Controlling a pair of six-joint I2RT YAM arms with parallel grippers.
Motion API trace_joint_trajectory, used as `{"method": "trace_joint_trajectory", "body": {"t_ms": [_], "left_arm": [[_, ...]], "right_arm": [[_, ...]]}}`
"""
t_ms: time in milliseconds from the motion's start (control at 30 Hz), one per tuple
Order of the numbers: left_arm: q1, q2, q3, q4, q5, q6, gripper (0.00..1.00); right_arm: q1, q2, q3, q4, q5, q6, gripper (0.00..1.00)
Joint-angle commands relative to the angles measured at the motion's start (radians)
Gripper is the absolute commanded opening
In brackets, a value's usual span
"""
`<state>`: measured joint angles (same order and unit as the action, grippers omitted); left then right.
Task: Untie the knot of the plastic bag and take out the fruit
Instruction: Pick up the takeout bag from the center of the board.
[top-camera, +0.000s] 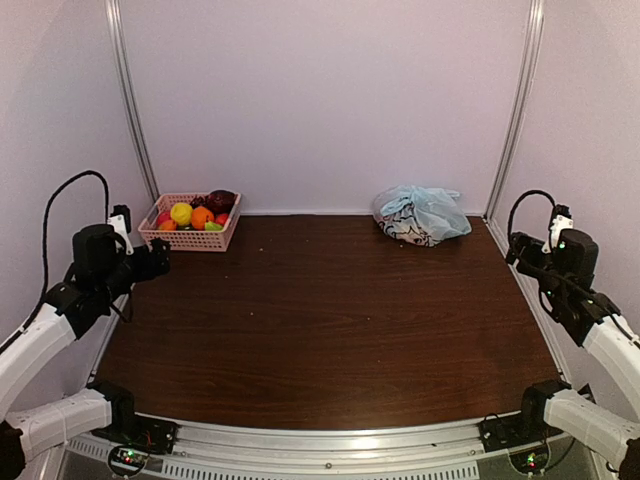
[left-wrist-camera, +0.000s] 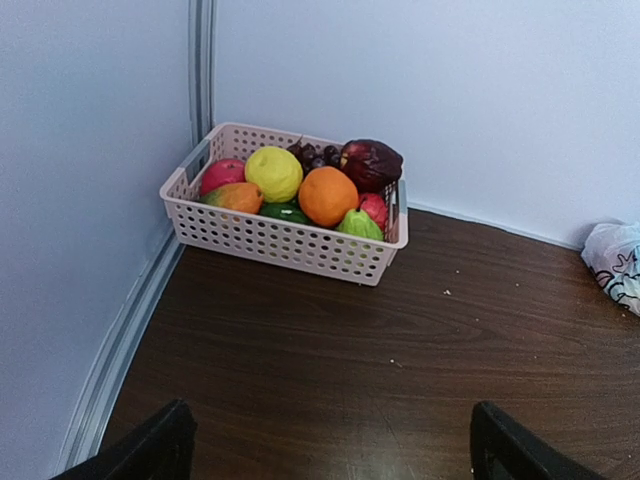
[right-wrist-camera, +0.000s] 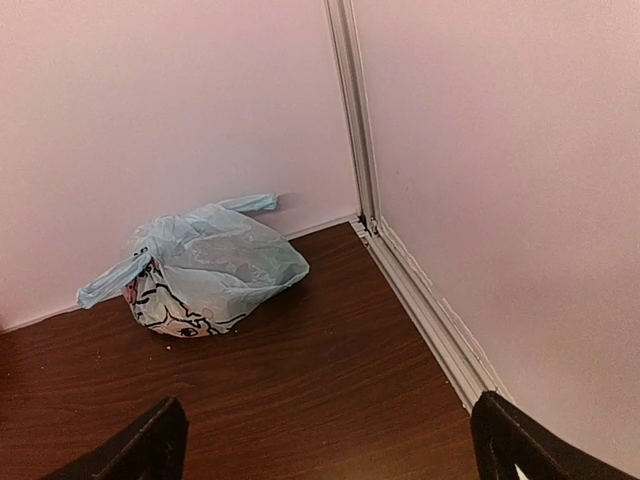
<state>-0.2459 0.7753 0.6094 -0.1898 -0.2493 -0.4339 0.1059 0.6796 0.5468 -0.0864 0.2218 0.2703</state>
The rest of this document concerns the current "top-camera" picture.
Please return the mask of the light blue printed plastic bag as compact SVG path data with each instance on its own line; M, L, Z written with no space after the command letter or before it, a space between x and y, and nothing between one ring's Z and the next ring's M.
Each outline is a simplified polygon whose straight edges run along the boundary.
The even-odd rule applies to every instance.
M470 221L457 204L459 197L454 190L400 185L375 197L373 218L394 240L435 247L472 232Z

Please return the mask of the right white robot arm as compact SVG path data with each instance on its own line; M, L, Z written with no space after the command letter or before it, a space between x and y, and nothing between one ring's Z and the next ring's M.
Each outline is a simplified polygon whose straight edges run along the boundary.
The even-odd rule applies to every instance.
M512 430L535 440L559 429L598 454L620 479L639 476L639 337L616 304L592 287L598 246L591 237L564 229L553 243L525 233L509 237L507 262L535 280L548 316L583 350L578 379L594 400L560 380L528 387Z

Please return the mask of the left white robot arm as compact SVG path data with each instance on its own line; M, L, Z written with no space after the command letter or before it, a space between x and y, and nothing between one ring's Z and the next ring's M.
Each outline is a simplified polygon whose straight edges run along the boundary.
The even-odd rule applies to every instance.
M133 285L170 270L170 245L155 239L131 247L111 224L83 228L72 240L73 262L47 290L34 319L1 347L1 472L15 478L44 451L92 430L106 428L123 444L144 433L130 392L109 382L39 408L10 408L26 385L61 351L81 339Z

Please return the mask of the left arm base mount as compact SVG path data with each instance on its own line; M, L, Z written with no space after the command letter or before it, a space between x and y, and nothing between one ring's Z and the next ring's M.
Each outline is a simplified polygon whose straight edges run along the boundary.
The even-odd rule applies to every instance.
M92 430L93 436L155 455L173 452L178 430L175 422L137 414L133 394L111 382L94 381L87 388L101 393L111 405L111 422Z

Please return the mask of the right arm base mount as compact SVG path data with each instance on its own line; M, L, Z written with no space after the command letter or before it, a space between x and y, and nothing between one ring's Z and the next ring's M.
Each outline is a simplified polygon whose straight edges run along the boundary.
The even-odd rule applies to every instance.
M570 384L561 380L536 383L523 393L519 413L488 414L478 424L484 451L510 449L560 435L560 429L544 421L544 409L553 394L570 388Z

